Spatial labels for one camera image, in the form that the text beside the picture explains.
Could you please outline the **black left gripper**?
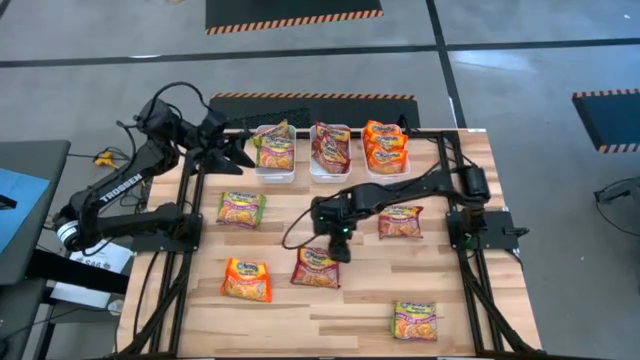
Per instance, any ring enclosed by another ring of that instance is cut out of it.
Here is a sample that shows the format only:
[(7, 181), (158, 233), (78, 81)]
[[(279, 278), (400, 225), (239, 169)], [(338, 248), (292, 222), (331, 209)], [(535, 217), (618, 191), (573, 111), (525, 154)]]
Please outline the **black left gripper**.
[(210, 151), (210, 173), (223, 175), (242, 175), (244, 168), (254, 168), (255, 162), (241, 149), (253, 137), (251, 131), (242, 130), (224, 133), (228, 125), (227, 116), (219, 111), (208, 110), (201, 124), (195, 128), (193, 135), (198, 151), (194, 155), (196, 161), (203, 161)]

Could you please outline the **black metal beam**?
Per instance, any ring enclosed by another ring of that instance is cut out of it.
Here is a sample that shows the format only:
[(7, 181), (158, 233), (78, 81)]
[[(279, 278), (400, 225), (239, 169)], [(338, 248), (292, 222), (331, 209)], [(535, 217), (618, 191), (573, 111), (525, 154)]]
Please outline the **black metal beam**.
[(90, 266), (69, 258), (36, 249), (33, 251), (25, 275), (90, 290), (124, 295), (129, 277), (102, 268)]

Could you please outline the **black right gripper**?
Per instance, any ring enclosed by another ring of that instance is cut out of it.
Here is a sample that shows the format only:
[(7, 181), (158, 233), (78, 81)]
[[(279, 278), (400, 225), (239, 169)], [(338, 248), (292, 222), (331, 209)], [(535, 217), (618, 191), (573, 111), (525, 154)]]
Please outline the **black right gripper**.
[(311, 203), (311, 219), (315, 235), (331, 235), (328, 253), (334, 261), (349, 263), (349, 241), (360, 219), (360, 196), (354, 192), (330, 197), (315, 197)]

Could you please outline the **white paper sheet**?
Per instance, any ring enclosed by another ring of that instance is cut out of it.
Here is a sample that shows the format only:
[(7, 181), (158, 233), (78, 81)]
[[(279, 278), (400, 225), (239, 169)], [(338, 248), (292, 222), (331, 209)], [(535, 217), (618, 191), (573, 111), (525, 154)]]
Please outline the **white paper sheet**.
[[(125, 265), (129, 262), (132, 251), (123, 246), (101, 240), (96, 246), (89, 248), (86, 254), (82, 252), (72, 252), (69, 258), (92, 267), (100, 268), (110, 272), (122, 274)], [(119, 312), (121, 305), (111, 306), (111, 295), (107, 292), (91, 290), (86, 287), (57, 282), (53, 287), (51, 297), (80, 305), (94, 308), (110, 308)]]

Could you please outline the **white plastic bin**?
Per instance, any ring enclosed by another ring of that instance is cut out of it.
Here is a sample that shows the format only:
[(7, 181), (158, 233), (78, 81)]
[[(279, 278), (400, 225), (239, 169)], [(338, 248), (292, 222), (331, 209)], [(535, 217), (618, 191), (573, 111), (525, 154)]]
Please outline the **white plastic bin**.
[(366, 169), (369, 171), (370, 175), (371, 175), (373, 178), (378, 178), (378, 179), (383, 179), (383, 178), (397, 178), (397, 177), (400, 177), (401, 175), (404, 175), (404, 174), (406, 174), (406, 173), (407, 173), (407, 170), (408, 170), (408, 162), (409, 162), (408, 141), (407, 141), (407, 143), (406, 143), (406, 147), (404, 148), (405, 150), (407, 150), (407, 151), (408, 151), (408, 158), (407, 158), (407, 160), (406, 160), (406, 164), (405, 164), (405, 171), (404, 171), (404, 172), (402, 172), (402, 173), (400, 173), (400, 174), (383, 175), (383, 174), (377, 174), (377, 173), (372, 172), (372, 171), (369, 169), (369, 166), (368, 166), (368, 164), (367, 164), (367, 155), (368, 155), (368, 153), (369, 153), (369, 152), (366, 152), (366, 151), (365, 151), (365, 149), (364, 149), (364, 145), (365, 145), (365, 141), (366, 141), (366, 139), (367, 139), (368, 137), (369, 137), (369, 136), (364, 136), (364, 135), (363, 135), (362, 147), (363, 147), (363, 151), (364, 151), (364, 159), (365, 159)]
[(344, 174), (329, 174), (311, 156), (311, 153), (312, 153), (312, 141), (316, 138), (315, 125), (313, 125), (310, 128), (311, 150), (310, 150), (310, 168), (309, 168), (309, 172), (311, 174), (311, 177), (316, 183), (344, 183), (346, 181), (346, 179), (348, 178), (350, 172), (351, 172), (351, 145), (350, 145), (350, 141), (348, 143), (340, 143), (340, 142), (336, 142), (335, 141), (337, 143), (337, 145), (350, 158), (350, 165), (349, 165), (349, 168), (348, 168), (347, 172), (344, 173)]
[[(288, 139), (291, 139), (295, 142), (295, 164), (296, 164), (296, 129), (293, 126), (289, 125), (289, 132), (290, 132), (290, 137)], [(291, 171), (258, 168), (256, 165), (255, 173), (256, 173), (256, 176), (264, 183), (287, 184), (287, 183), (291, 183), (295, 178), (295, 164), (294, 164), (294, 169)]]

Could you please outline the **dark grey desk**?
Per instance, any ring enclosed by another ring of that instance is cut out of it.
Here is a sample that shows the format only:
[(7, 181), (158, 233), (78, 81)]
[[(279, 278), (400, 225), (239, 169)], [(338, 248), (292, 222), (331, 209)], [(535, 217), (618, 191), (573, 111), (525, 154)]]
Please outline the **dark grey desk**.
[(0, 286), (0, 360), (21, 360), (47, 285), (24, 279)]
[(69, 148), (67, 140), (0, 142), (0, 170), (48, 181), (39, 199), (10, 237), (2, 225), (0, 210), (0, 238), (6, 239), (6, 246), (0, 250), (0, 286), (13, 285), (25, 277)]

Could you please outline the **lime chili shrimp noodle pack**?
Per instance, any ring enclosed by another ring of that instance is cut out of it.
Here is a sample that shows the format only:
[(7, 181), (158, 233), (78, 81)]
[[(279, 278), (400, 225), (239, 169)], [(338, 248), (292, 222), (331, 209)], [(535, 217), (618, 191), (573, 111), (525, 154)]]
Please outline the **lime chili shrimp noodle pack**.
[(289, 124), (286, 119), (276, 125), (261, 125), (251, 137), (251, 142), (260, 147), (264, 138), (285, 138), (290, 137)]
[(295, 164), (295, 142), (288, 138), (265, 137), (259, 142), (258, 168), (291, 171)]
[(396, 302), (391, 335), (400, 340), (435, 342), (437, 319), (435, 303)]
[(216, 223), (256, 229), (262, 220), (267, 198), (261, 194), (223, 192)]

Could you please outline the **black hazard-striped floor mat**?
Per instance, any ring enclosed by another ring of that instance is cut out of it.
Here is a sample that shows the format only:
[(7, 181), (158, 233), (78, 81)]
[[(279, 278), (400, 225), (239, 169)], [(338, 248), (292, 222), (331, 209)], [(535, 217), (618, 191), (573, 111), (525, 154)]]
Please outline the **black hazard-striped floor mat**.
[(400, 118), (420, 126), (416, 100), (403, 94), (220, 92), (209, 106), (227, 115), (232, 128), (255, 129), (282, 120), (299, 129), (317, 122), (362, 128), (369, 120), (395, 124)]
[(640, 152), (640, 89), (574, 92), (571, 101), (599, 153)]
[(380, 0), (206, 0), (207, 35), (382, 17)]

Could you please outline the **chicken noodle pack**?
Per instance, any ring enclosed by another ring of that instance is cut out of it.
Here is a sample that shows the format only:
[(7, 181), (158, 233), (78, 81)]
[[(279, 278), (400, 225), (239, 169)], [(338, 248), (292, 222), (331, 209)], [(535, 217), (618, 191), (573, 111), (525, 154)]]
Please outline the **chicken noodle pack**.
[(229, 258), (220, 294), (270, 303), (272, 301), (272, 286), (267, 265)]
[(383, 124), (379, 121), (368, 120), (364, 128), (364, 136), (371, 136), (374, 134), (401, 134), (402, 129), (397, 124)]
[(371, 133), (366, 139), (364, 149), (370, 152), (376, 148), (385, 151), (404, 149), (408, 136), (400, 133)]
[(392, 175), (405, 171), (408, 151), (405, 149), (384, 150), (374, 147), (367, 155), (369, 169), (377, 174)]

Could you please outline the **blue sheet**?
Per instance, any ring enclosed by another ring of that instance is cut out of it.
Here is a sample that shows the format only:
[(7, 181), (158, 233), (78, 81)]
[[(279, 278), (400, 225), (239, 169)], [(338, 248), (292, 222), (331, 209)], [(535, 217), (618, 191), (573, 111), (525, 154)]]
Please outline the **blue sheet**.
[(0, 168), (0, 195), (17, 201), (12, 210), (0, 211), (0, 256), (20, 254), (35, 238), (31, 215), (50, 180)]

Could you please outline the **roast beef noodle pack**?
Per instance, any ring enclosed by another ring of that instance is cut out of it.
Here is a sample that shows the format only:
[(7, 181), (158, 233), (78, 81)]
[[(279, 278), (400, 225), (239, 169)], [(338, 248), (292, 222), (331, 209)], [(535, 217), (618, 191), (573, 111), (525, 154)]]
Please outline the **roast beef noodle pack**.
[(348, 143), (351, 139), (351, 130), (346, 125), (317, 122), (315, 128), (318, 139), (323, 139), (325, 136), (328, 136), (340, 143)]
[(350, 165), (349, 156), (329, 138), (329, 144), (324, 148), (325, 165), (320, 165), (329, 174), (344, 174)]
[(329, 144), (328, 136), (316, 137), (312, 141), (312, 158), (320, 165), (325, 165), (324, 148)]
[(313, 247), (299, 248), (290, 283), (338, 289), (340, 287), (339, 263), (330, 258), (327, 250)]
[(422, 206), (394, 205), (378, 216), (379, 238), (422, 238), (420, 214)]

